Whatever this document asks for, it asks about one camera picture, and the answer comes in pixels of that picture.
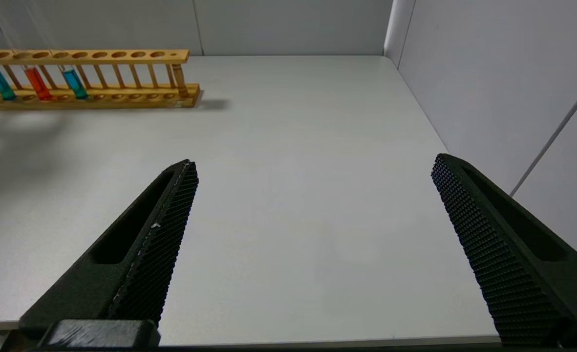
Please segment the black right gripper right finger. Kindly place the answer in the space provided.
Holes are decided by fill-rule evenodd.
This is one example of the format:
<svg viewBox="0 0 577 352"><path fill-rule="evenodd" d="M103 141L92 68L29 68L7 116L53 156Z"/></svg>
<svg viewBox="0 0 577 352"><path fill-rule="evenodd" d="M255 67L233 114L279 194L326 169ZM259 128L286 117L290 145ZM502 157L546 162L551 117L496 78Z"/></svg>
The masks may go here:
<svg viewBox="0 0 577 352"><path fill-rule="evenodd" d="M438 154L431 178L501 344L577 349L577 251L470 163Z"/></svg>

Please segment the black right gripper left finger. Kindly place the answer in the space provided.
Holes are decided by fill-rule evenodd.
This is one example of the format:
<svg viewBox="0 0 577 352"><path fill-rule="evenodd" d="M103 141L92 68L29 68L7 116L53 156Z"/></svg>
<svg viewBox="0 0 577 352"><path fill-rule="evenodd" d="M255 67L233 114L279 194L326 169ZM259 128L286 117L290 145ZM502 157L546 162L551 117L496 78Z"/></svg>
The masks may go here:
<svg viewBox="0 0 577 352"><path fill-rule="evenodd" d="M196 163L163 170L20 318L41 338L64 319L159 324L199 178Z"/></svg>

